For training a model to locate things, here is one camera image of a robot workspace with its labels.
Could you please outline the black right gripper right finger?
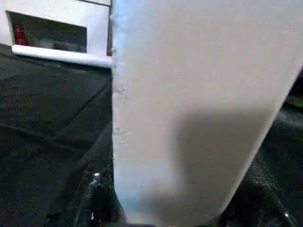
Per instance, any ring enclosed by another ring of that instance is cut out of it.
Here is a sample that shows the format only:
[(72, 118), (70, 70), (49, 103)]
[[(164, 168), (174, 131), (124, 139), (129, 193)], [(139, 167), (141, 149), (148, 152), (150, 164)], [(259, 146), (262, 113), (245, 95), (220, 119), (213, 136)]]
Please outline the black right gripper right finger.
[(297, 227), (278, 197), (273, 177), (260, 163), (252, 163), (229, 205), (219, 218), (221, 227)]

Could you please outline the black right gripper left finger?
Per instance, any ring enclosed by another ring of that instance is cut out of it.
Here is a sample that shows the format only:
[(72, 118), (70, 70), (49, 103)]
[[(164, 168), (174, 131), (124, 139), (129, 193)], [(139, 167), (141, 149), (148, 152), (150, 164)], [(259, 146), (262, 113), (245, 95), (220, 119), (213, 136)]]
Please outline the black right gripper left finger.
[(112, 133), (102, 133), (73, 169), (46, 216), (48, 227), (103, 227), (121, 218)]

